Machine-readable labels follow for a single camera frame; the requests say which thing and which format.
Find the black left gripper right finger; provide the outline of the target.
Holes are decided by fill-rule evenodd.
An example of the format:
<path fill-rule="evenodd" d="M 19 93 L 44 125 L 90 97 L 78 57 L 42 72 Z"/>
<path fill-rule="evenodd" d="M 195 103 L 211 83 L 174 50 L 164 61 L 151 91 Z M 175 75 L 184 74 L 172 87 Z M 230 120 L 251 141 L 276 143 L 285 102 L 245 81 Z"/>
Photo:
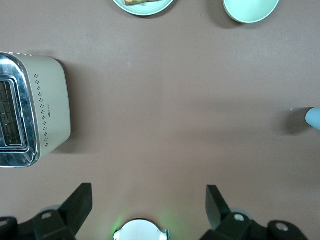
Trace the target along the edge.
<path fill-rule="evenodd" d="M 231 211 L 216 185 L 206 186 L 205 210 L 211 226 L 203 240 L 306 240 L 294 224 L 273 220 L 266 227 L 246 213 Z"/>

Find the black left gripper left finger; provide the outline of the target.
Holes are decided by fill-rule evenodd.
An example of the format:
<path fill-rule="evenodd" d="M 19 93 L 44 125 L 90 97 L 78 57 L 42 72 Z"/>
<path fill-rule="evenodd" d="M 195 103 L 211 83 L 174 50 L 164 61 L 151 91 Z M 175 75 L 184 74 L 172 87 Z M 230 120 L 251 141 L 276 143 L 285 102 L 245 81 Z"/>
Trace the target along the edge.
<path fill-rule="evenodd" d="M 2 240 L 75 240 L 93 208 L 92 184 L 82 183 L 58 209 L 45 210 L 18 223 L 13 216 L 0 218 Z"/>

